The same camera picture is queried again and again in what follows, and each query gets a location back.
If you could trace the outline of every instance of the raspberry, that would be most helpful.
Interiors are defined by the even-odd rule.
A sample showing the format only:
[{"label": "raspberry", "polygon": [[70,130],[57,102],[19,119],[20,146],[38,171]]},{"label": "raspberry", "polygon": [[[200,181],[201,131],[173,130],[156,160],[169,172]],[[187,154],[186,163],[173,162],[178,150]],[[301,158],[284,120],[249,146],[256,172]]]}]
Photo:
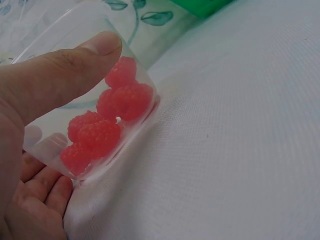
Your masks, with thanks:
[{"label": "raspberry", "polygon": [[94,160],[108,155],[116,147],[120,137],[120,126],[108,120],[85,125],[78,133],[79,141],[93,149]]},{"label": "raspberry", "polygon": [[136,81],[137,65],[132,57],[122,56],[114,65],[108,75],[104,78],[105,83],[112,89],[116,90]]},{"label": "raspberry", "polygon": [[133,121],[141,117],[150,106],[154,90],[140,83],[118,88],[112,95],[112,103],[118,116],[124,121]]},{"label": "raspberry", "polygon": [[87,146],[77,142],[62,150],[60,159],[73,175],[78,176],[90,164],[91,153]]},{"label": "raspberry", "polygon": [[116,123],[117,111],[112,104],[113,93],[112,89],[105,90],[98,99],[96,110],[104,119]]},{"label": "raspberry", "polygon": [[100,116],[96,112],[87,111],[83,115],[79,115],[74,117],[68,126],[68,137],[69,139],[77,143],[78,142],[78,132],[79,130],[86,124],[93,124],[103,120],[102,116]]}]

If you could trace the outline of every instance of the white tablecloth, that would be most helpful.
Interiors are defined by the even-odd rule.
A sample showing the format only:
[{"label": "white tablecloth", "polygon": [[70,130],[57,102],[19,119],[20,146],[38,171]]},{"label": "white tablecloth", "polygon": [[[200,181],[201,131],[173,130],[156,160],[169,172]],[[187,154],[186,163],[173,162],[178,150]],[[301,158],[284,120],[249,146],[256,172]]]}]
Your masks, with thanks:
[{"label": "white tablecloth", "polygon": [[320,239],[319,9],[239,0],[175,44],[154,121],[75,190],[70,239]]}]

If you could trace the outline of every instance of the palm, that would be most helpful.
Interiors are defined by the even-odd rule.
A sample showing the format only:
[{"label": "palm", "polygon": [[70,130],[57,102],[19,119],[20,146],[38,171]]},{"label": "palm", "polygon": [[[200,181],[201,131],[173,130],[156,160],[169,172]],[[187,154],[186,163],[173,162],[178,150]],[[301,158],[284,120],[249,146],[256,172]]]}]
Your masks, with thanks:
[{"label": "palm", "polygon": [[72,192],[71,180],[44,167],[43,163],[27,153],[23,155],[23,159],[11,213],[19,215],[19,220],[32,220],[32,228],[42,229],[46,237],[51,235],[54,236],[52,239],[67,239],[63,229],[63,215]]}]

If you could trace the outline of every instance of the patterned fabric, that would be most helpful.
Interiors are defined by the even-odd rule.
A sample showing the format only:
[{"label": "patterned fabric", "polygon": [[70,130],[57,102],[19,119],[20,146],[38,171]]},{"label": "patterned fabric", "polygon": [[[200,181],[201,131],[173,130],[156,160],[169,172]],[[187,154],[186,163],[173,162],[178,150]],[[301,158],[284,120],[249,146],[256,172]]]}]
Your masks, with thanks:
[{"label": "patterned fabric", "polygon": [[[0,65],[9,64],[68,9],[82,1],[0,0]],[[196,20],[169,0],[102,0],[111,23],[140,62],[150,67]]]}]

